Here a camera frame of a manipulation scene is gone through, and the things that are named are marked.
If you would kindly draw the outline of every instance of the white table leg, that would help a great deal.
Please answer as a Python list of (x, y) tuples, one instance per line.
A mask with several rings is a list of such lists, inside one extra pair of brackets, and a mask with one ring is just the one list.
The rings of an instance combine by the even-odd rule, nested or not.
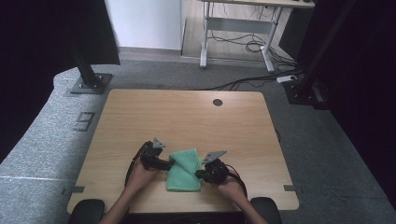
[(200, 67), (201, 68), (206, 68), (206, 59), (207, 59), (207, 23), (209, 20), (209, 9), (210, 9), (210, 3), (205, 2), (204, 7), (205, 9), (205, 16), (204, 16), (204, 42), (202, 43), (201, 46), (201, 63)]
[(277, 7), (276, 8), (275, 17), (273, 19), (273, 23), (272, 23), (272, 26), (271, 26), (270, 33), (268, 34), (268, 37), (269, 37), (268, 42), (263, 47), (261, 47), (261, 49), (262, 49), (262, 57), (264, 58), (264, 61), (265, 61), (265, 64), (267, 65), (267, 70), (268, 70), (269, 73), (274, 73), (275, 72), (275, 69), (274, 69), (273, 64), (271, 62), (271, 58), (268, 55), (268, 50), (271, 47), (272, 40), (274, 39), (274, 34), (275, 34), (275, 31), (276, 31), (277, 24), (279, 22), (280, 14), (282, 13), (282, 9), (283, 9), (283, 7)]

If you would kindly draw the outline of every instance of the desk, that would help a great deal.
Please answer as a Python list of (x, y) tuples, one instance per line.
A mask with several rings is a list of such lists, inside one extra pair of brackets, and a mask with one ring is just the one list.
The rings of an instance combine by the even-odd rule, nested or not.
[[(274, 38), (279, 17), (283, 7), (293, 8), (312, 8), (315, 4), (312, 2), (306, 3), (303, 0), (201, 0), (205, 2), (205, 15), (204, 15), (204, 41), (201, 46), (201, 68), (206, 68), (207, 59), (207, 31), (232, 31), (254, 34), (268, 35), (267, 43), (262, 46), (262, 57), (264, 58), (267, 70), (269, 73), (274, 73), (275, 69), (268, 55), (268, 50), (271, 47), (271, 42)], [(254, 5), (254, 6), (269, 6), (276, 7), (276, 12), (272, 21), (248, 21), (236, 20), (227, 18), (210, 17), (210, 3), (227, 3), (227, 4), (240, 4), (240, 5)]]
[[(221, 106), (213, 101), (220, 99)], [(113, 90), (107, 98), (76, 186), (69, 213), (84, 199), (101, 199), (106, 211), (119, 198), (132, 157), (158, 137), (169, 153), (196, 148), (204, 158), (227, 149), (221, 157), (247, 185), (249, 199), (270, 197), (279, 209), (297, 209), (290, 174), (273, 123), (260, 92)], [(131, 213), (223, 212), (236, 208), (203, 183), (201, 192), (166, 191), (161, 172), (135, 198)]]

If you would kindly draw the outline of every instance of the human arm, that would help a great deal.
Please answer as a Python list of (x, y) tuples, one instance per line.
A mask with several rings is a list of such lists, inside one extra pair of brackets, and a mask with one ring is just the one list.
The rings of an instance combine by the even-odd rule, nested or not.
[(231, 200), (245, 214), (248, 222), (251, 224), (267, 224), (264, 218), (254, 209), (239, 183), (231, 176), (220, 185), (211, 184), (224, 197)]
[(107, 214), (102, 218), (101, 224), (119, 223), (129, 209), (133, 198), (159, 173), (158, 170), (146, 170), (140, 158), (134, 162), (134, 169), (129, 176), (128, 183), (120, 197), (113, 204)]

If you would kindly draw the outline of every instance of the black round hole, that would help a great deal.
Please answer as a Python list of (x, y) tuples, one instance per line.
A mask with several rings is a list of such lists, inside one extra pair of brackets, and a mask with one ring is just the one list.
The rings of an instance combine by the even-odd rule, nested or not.
[(216, 100), (213, 101), (213, 105), (221, 106), (222, 105), (222, 101), (220, 99), (216, 99)]

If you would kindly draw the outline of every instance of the forearm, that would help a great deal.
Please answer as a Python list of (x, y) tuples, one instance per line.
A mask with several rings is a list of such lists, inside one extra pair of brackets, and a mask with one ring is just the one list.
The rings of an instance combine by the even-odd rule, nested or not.
[(117, 199), (110, 210), (108, 210), (107, 214), (105, 214), (100, 223), (119, 223), (129, 210), (129, 205), (131, 204), (131, 201), (136, 193), (137, 190), (135, 189), (124, 189), (121, 196)]
[(267, 222), (260, 216), (260, 214), (254, 209), (250, 201), (247, 198), (233, 199), (233, 202), (242, 210), (250, 224), (267, 224)]

